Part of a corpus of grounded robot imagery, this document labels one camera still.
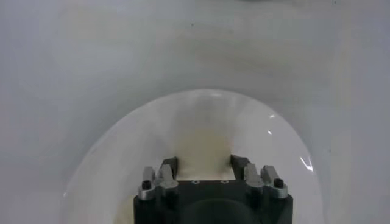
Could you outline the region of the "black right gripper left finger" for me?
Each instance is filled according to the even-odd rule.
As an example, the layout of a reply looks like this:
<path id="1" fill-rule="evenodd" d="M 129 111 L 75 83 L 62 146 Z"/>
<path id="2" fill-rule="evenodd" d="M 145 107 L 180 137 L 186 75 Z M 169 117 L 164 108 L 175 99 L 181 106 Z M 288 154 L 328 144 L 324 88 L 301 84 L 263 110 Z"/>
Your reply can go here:
<path id="1" fill-rule="evenodd" d="M 179 182 L 176 180 L 178 171 L 177 157 L 164 159 L 158 172 L 153 167 L 147 166 L 143 170 L 143 179 L 138 188 L 139 200 L 153 200 L 157 195 L 157 189 L 161 195 L 177 194 Z"/>

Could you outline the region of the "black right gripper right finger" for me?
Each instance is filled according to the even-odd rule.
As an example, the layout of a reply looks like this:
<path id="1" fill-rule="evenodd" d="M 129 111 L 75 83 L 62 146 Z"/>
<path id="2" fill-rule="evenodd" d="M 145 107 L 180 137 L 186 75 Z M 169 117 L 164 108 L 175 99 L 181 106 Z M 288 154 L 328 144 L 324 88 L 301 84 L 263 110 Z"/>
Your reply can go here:
<path id="1" fill-rule="evenodd" d="M 288 187 L 274 166 L 264 165 L 258 173 L 254 163 L 246 157 L 237 155 L 230 155 L 230 165 L 235 178 L 243 180 L 251 191 L 278 200 L 288 198 Z"/>

